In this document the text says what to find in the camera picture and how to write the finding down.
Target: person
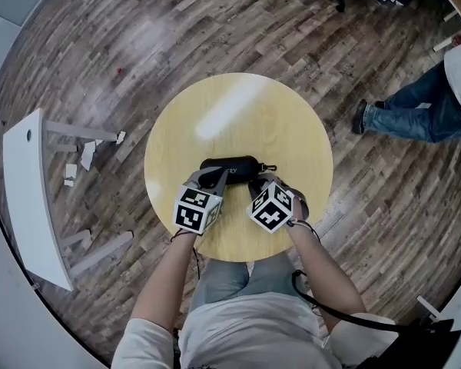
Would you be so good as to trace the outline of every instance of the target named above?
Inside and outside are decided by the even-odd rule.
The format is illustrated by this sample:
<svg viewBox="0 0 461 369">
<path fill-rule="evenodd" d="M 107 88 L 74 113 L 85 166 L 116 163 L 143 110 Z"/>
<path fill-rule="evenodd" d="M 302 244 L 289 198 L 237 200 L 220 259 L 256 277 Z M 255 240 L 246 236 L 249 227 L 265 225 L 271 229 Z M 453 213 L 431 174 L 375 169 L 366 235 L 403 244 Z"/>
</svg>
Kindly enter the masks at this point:
<svg viewBox="0 0 461 369">
<path fill-rule="evenodd" d="M 461 32 L 444 59 L 385 101 L 361 100 L 353 132 L 376 131 L 398 138 L 440 142 L 461 137 Z M 418 108 L 428 103 L 428 108 Z"/>
<path fill-rule="evenodd" d="M 297 198 L 294 217 L 303 220 Z M 309 228 L 298 224 L 286 228 L 318 301 L 347 314 L 393 324 L 366 314 L 353 282 Z M 134 305 L 113 369 L 173 367 L 172 332 L 196 237 L 181 230 L 168 245 Z M 330 333 L 323 347 L 316 315 L 293 288 L 293 272 L 286 252 L 255 261 L 251 276 L 245 263 L 210 259 L 180 333 L 181 367 L 340 369 L 378 356 L 396 339 L 394 332 L 360 327 L 321 312 Z"/>
</svg>

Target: round wooden table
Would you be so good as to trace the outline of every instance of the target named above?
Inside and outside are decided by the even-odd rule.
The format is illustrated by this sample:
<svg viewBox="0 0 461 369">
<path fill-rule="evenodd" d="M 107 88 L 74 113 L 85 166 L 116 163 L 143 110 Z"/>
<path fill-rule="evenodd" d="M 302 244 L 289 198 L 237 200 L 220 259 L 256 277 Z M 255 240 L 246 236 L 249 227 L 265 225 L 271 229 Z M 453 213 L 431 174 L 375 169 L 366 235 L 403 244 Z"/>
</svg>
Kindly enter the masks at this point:
<svg viewBox="0 0 461 369">
<path fill-rule="evenodd" d="M 145 184 L 164 226 L 172 225 L 179 186 L 205 158 L 252 155 L 276 165 L 302 191 L 318 222 L 333 178 L 330 142 L 314 110 L 292 89 L 254 74 L 222 74 L 184 89 L 155 122 L 145 151 Z M 269 234 L 246 214 L 247 184 L 227 186 L 222 214 L 198 238 L 198 252 L 224 261 L 255 261 L 288 249 L 285 228 Z"/>
</svg>

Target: wooden floor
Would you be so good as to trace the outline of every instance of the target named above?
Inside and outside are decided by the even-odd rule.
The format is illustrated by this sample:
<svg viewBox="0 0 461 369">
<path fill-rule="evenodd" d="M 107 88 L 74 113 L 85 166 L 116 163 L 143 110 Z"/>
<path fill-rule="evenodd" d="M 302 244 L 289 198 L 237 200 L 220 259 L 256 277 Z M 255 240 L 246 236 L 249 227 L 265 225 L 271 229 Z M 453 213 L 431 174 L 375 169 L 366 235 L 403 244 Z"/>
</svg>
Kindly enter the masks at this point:
<svg viewBox="0 0 461 369">
<path fill-rule="evenodd" d="M 443 39 L 443 13 L 427 0 L 405 8 L 347 3 L 342 14 L 327 0 L 45 0 L 25 26 L 0 72 L 0 168 L 3 133 L 37 107 L 51 120 L 128 133 L 118 147 L 99 147 L 74 188 L 62 173 L 80 153 L 45 161 L 59 235 L 92 230 L 92 241 L 68 253 L 70 264 L 120 231 L 134 232 L 129 250 L 81 274 L 71 293 L 35 278 L 56 313 L 106 360 L 169 242 L 144 186 L 151 127 L 179 91 L 221 72 L 275 78 L 322 119 L 334 177 L 317 231 L 371 312 L 407 322 L 418 294 L 437 306 L 451 292 L 461 276 L 461 140 L 428 145 L 350 133 L 362 97 L 384 98 L 442 59 L 430 47 Z M 2 180 L 0 215 L 13 237 Z"/>
</svg>

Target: jeans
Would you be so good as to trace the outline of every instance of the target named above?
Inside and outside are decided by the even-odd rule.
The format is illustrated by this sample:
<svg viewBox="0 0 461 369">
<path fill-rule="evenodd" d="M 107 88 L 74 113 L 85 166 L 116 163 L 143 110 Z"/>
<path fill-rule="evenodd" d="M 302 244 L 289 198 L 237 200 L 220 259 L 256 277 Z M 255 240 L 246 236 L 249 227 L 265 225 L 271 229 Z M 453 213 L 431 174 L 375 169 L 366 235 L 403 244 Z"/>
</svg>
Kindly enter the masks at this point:
<svg viewBox="0 0 461 369">
<path fill-rule="evenodd" d="M 417 108 L 422 103 L 431 106 Z M 426 142 L 461 137 L 461 105 L 449 86 L 443 61 L 384 105 L 385 109 L 367 105 L 363 114 L 366 130 Z"/>
<path fill-rule="evenodd" d="M 204 304 L 265 292 L 277 292 L 300 298 L 292 286 L 294 271 L 295 267 L 285 251 L 255 261 L 251 276 L 244 262 L 210 259 L 194 291 L 189 311 Z M 300 279 L 297 279 L 297 287 L 305 293 Z"/>
</svg>

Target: white board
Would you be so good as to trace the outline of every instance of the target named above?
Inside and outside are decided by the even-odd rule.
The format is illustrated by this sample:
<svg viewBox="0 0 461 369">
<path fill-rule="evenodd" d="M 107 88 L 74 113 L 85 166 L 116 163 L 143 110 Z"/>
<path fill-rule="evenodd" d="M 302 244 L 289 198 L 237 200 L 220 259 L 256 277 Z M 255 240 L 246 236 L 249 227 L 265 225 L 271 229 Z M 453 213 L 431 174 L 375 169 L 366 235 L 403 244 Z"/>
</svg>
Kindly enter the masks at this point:
<svg viewBox="0 0 461 369">
<path fill-rule="evenodd" d="M 37 109 L 3 136 L 8 213 L 26 269 L 73 290 L 51 223 L 42 160 L 42 110 Z"/>
</svg>

